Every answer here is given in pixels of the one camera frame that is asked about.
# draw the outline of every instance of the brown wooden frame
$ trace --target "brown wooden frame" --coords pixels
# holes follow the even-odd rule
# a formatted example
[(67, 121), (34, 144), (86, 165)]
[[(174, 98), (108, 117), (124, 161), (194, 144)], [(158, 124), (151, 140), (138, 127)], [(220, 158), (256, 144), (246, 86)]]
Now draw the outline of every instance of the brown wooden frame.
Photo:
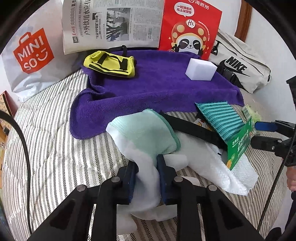
[(239, 12), (239, 19), (237, 21), (237, 30), (234, 34), (235, 37), (239, 38), (243, 42), (246, 40), (250, 21), (252, 16), (252, 6), (242, 0), (241, 8)]

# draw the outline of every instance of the nike swoosh logo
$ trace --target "nike swoosh logo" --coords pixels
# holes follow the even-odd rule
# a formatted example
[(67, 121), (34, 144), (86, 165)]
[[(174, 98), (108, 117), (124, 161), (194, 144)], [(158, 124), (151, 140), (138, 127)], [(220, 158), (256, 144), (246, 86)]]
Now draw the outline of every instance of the nike swoosh logo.
[(244, 74), (242, 71), (238, 71), (237, 69), (233, 69), (233, 68), (230, 68), (230, 67), (226, 66), (226, 65), (225, 65), (225, 61), (226, 61), (226, 60), (227, 60), (227, 59), (221, 61), (219, 65), (222, 66), (222, 67), (224, 67), (225, 69), (231, 71), (231, 72), (238, 73), (238, 74), (242, 74), (242, 75), (245, 75), (245, 76), (248, 76), (248, 77), (249, 77), (249, 75)]

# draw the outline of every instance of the purple cloth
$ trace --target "purple cloth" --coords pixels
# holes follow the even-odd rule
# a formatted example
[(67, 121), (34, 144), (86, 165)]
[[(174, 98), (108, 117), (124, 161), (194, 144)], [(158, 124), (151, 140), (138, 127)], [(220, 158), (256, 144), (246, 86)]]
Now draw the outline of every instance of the purple cloth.
[(244, 105), (239, 88), (217, 72), (211, 81), (192, 81), (185, 75), (190, 58), (199, 58), (194, 53), (130, 50), (128, 56), (137, 61), (133, 78), (83, 67), (89, 76), (88, 88), (77, 95), (70, 113), (70, 132), (75, 138), (94, 137), (103, 133), (115, 117), (147, 108), (156, 112), (194, 112), (195, 102)]

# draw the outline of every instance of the panda face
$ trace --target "panda face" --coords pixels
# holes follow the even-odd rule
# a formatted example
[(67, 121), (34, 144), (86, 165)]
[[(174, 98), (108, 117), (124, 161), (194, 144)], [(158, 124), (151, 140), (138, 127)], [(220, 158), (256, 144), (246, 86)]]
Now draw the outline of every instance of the panda face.
[(180, 36), (176, 43), (180, 46), (179, 52), (192, 52), (198, 54), (202, 49), (203, 42), (198, 36)]

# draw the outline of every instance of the cartoon panda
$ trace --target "cartoon panda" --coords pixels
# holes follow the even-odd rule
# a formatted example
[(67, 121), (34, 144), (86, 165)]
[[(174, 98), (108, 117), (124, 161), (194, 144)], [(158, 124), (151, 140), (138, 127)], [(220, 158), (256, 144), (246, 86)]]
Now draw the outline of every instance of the cartoon panda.
[(175, 24), (172, 29), (172, 49), (175, 52), (192, 52), (202, 56), (208, 41), (204, 26), (192, 19)]

